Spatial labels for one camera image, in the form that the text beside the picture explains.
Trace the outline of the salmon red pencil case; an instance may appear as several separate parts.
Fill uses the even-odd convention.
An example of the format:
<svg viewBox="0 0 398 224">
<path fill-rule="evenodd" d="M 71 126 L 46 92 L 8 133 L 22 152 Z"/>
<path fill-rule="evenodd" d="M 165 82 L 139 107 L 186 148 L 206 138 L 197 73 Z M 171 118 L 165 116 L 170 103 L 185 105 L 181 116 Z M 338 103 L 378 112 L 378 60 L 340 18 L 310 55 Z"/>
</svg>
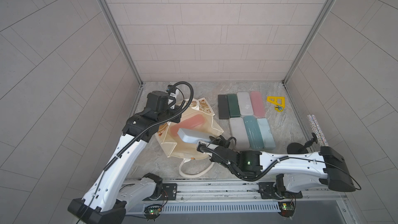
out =
<svg viewBox="0 0 398 224">
<path fill-rule="evenodd" d="M 201 114 L 194 115 L 176 125 L 173 125 L 170 127 L 170 133 L 171 136 L 177 136 L 178 130 L 183 128 L 183 129 L 189 129 L 193 130 L 196 127 L 199 127 L 203 125 L 205 122 L 205 118 Z"/>
</svg>

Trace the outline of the light teal pencil case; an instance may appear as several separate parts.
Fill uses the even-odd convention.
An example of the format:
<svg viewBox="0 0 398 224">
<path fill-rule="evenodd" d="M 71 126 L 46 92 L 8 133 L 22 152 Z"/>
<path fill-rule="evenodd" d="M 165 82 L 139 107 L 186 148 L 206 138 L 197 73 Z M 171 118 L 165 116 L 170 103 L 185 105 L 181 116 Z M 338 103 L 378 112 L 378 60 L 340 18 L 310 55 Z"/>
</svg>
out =
<svg viewBox="0 0 398 224">
<path fill-rule="evenodd" d="M 264 142 L 261 135 L 257 119 L 254 116 L 245 116 L 243 118 L 245 129 L 247 132 L 250 147 L 254 150 L 261 150 L 264 148 Z"/>
</svg>

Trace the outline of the light blue grey pencil case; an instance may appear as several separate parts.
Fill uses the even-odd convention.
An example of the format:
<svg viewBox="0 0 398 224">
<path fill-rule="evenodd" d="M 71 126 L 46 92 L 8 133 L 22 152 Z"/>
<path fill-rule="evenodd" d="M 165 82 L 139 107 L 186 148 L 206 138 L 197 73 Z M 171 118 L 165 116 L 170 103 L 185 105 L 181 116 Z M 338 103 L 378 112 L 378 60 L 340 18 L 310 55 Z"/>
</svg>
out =
<svg viewBox="0 0 398 224">
<path fill-rule="evenodd" d="M 196 130 L 189 130 L 189 129 L 179 129 L 177 135 L 180 139 L 189 144 L 197 144 L 199 141 L 210 143 L 210 134 L 204 133 Z"/>
</svg>

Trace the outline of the pale blue pencil case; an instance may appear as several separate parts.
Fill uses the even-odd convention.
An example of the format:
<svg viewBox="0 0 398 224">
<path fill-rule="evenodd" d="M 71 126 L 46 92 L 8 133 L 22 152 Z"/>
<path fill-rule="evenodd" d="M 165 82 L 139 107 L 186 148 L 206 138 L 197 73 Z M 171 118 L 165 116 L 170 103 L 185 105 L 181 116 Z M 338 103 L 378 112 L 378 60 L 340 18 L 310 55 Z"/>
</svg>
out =
<svg viewBox="0 0 398 224">
<path fill-rule="evenodd" d="M 274 141 L 271 129 L 266 118 L 258 118 L 257 124 L 263 139 L 264 149 L 275 149 L 276 143 Z"/>
</svg>

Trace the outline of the translucent white pencil case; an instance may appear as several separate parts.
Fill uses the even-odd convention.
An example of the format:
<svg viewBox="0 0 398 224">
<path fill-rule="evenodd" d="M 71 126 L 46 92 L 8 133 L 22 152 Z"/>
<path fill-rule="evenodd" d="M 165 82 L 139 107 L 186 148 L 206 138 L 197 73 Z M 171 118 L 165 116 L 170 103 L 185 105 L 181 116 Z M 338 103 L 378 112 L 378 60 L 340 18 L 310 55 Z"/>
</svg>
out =
<svg viewBox="0 0 398 224">
<path fill-rule="evenodd" d="M 249 150 L 250 144 L 243 118 L 230 118 L 230 130 L 236 139 L 235 150 Z"/>
</svg>

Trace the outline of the black pencil case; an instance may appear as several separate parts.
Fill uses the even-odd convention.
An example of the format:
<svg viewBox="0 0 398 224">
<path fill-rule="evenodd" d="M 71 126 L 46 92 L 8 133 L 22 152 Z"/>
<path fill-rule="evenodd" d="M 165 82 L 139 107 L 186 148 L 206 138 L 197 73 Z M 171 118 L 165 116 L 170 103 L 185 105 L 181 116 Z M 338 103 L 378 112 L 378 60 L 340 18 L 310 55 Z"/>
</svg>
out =
<svg viewBox="0 0 398 224">
<path fill-rule="evenodd" d="M 220 120 L 227 120 L 230 118 L 228 97 L 226 94 L 218 95 L 218 114 Z"/>
</svg>

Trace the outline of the pink pencil case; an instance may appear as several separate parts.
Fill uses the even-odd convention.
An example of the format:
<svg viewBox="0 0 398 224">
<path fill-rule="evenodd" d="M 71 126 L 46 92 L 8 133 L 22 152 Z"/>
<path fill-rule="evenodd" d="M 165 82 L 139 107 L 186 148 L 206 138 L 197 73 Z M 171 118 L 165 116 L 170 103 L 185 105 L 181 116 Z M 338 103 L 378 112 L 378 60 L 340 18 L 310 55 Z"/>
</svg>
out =
<svg viewBox="0 0 398 224">
<path fill-rule="evenodd" d="M 259 91 L 250 92 L 250 99 L 251 99 L 254 116 L 256 118 L 264 118 L 266 113 L 265 113 L 263 97 L 261 92 Z"/>
</svg>

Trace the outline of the white grey pencil case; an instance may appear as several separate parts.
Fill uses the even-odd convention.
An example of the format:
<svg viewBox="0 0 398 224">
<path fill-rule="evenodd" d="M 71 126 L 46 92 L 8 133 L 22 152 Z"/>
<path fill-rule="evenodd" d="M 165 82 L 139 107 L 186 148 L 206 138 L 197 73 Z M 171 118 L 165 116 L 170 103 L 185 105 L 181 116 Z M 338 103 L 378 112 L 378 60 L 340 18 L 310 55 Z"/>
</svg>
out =
<svg viewBox="0 0 398 224">
<path fill-rule="evenodd" d="M 250 94 L 248 92 L 238 92 L 237 94 L 238 106 L 241 117 L 253 116 L 254 110 L 252 107 L 252 102 Z"/>
</svg>

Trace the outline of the dark green pencil case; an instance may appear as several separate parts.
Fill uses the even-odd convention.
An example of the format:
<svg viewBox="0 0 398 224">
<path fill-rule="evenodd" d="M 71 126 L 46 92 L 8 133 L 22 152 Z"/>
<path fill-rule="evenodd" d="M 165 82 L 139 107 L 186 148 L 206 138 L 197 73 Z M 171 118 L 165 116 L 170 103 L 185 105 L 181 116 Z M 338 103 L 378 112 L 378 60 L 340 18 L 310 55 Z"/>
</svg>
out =
<svg viewBox="0 0 398 224">
<path fill-rule="evenodd" d="M 237 94 L 228 94 L 227 99 L 228 99 L 230 118 L 240 117 L 240 109 L 239 109 Z"/>
</svg>

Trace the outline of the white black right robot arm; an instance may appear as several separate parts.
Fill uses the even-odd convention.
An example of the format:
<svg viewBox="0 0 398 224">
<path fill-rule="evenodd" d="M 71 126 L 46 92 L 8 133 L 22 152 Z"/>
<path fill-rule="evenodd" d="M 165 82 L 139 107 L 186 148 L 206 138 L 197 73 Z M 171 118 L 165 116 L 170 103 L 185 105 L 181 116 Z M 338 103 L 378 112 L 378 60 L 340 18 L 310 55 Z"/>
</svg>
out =
<svg viewBox="0 0 398 224">
<path fill-rule="evenodd" d="M 256 150 L 237 152 L 218 144 L 198 142 L 197 150 L 243 181 L 275 175 L 276 185 L 289 193 L 322 185 L 337 192 L 362 189 L 350 175 L 345 158 L 329 146 L 322 146 L 319 152 L 283 155 Z"/>
</svg>

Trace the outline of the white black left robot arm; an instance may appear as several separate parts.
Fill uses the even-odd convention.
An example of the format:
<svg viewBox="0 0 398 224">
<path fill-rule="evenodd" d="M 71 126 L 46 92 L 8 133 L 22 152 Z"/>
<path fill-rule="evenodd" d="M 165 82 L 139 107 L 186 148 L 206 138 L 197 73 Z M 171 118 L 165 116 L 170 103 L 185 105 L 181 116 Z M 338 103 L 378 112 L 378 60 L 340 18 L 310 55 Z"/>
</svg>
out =
<svg viewBox="0 0 398 224">
<path fill-rule="evenodd" d="M 182 113 L 192 103 L 193 93 L 190 93 L 188 99 L 176 106 L 176 98 L 172 96 L 175 90 L 171 86 L 166 92 L 149 93 L 144 110 L 126 121 L 115 152 L 99 178 L 81 199 L 73 199 L 68 206 L 79 222 L 120 224 L 131 208 L 146 198 L 161 195 L 162 178 L 151 173 L 132 186 L 123 188 L 122 184 L 160 125 L 179 123 Z"/>
</svg>

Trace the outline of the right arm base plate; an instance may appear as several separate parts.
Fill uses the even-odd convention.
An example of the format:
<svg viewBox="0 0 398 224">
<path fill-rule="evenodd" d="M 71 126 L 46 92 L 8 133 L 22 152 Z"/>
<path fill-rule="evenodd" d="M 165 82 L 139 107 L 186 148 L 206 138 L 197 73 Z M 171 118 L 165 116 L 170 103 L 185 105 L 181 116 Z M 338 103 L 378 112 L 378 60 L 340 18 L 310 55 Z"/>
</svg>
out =
<svg viewBox="0 0 398 224">
<path fill-rule="evenodd" d="M 289 192 L 283 182 L 261 182 L 259 183 L 258 193 L 261 195 L 261 199 L 274 199 L 274 200 L 285 200 L 285 199 L 302 199 L 303 195 L 301 192 L 294 193 Z"/>
</svg>

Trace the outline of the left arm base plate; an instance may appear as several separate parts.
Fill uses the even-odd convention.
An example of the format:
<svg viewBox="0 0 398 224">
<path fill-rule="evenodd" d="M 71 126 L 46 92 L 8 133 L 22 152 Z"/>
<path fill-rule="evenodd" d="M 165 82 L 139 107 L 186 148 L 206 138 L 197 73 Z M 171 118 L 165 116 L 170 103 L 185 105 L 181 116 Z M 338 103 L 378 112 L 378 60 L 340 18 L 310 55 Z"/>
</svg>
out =
<svg viewBox="0 0 398 224">
<path fill-rule="evenodd" d="M 176 195 L 177 195 L 177 187 L 178 185 L 176 183 L 166 183 L 162 184 L 162 186 L 156 186 L 154 193 L 144 199 L 145 201 L 165 201 L 165 200 L 176 200 Z"/>
</svg>

